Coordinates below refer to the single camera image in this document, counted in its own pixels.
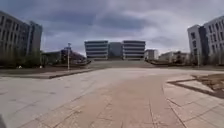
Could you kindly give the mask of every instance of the pole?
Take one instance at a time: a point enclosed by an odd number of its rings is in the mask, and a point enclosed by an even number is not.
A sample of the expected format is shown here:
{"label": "pole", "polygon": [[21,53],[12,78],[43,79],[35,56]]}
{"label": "pole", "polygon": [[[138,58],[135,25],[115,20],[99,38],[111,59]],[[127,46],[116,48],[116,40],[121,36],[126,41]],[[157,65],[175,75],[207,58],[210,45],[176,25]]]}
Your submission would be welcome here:
{"label": "pole", "polygon": [[70,70],[70,46],[71,44],[68,43],[68,70]]}

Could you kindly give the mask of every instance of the office building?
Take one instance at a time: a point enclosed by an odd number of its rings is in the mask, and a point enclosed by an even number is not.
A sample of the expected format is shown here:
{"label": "office building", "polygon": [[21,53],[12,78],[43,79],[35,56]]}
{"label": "office building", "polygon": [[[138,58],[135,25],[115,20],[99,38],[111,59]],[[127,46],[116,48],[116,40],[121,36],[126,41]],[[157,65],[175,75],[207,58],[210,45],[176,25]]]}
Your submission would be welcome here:
{"label": "office building", "polygon": [[204,24],[208,38],[209,57],[216,64],[224,63],[224,16]]}
{"label": "office building", "polygon": [[144,59],[145,41],[125,40],[123,41],[124,60]]}
{"label": "office building", "polygon": [[193,61],[198,65],[208,63],[208,39],[204,26],[194,25],[188,28],[188,38]]}
{"label": "office building", "polygon": [[42,27],[0,11],[0,59],[40,53]]}
{"label": "office building", "polygon": [[108,59],[108,41],[86,41],[86,57],[91,60]]}
{"label": "office building", "polygon": [[159,51],[156,49],[147,49],[145,51],[145,59],[146,60],[158,60],[159,59]]}
{"label": "office building", "polygon": [[121,42],[110,42],[108,48],[108,59],[123,59],[123,44]]}

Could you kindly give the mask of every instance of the paved plaza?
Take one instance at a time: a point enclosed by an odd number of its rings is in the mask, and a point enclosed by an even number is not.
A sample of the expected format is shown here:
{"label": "paved plaza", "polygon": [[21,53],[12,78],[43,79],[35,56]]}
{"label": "paved plaza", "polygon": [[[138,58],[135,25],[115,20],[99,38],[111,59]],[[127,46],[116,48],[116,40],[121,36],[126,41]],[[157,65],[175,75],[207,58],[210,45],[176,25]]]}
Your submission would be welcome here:
{"label": "paved plaza", "polygon": [[55,79],[0,77],[7,128],[224,128],[224,96],[195,71],[111,68]]}

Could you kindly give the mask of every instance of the lamp post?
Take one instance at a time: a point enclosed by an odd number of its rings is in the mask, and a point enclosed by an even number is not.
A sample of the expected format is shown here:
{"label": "lamp post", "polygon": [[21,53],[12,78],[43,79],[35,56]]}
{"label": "lamp post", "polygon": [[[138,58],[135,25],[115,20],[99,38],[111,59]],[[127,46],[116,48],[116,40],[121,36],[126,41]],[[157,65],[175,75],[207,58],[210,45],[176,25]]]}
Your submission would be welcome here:
{"label": "lamp post", "polygon": [[70,70],[70,48],[71,43],[68,43],[68,71]]}

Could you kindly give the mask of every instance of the cloud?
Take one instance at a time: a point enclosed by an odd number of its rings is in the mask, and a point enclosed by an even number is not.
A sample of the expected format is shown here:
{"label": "cloud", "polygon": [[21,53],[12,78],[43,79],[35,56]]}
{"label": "cloud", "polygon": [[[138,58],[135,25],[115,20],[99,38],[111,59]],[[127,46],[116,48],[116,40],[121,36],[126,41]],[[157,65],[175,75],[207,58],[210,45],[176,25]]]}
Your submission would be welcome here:
{"label": "cloud", "polygon": [[42,49],[85,40],[139,39],[161,52],[189,51],[187,28],[223,15],[223,0],[1,0],[0,8],[44,27]]}

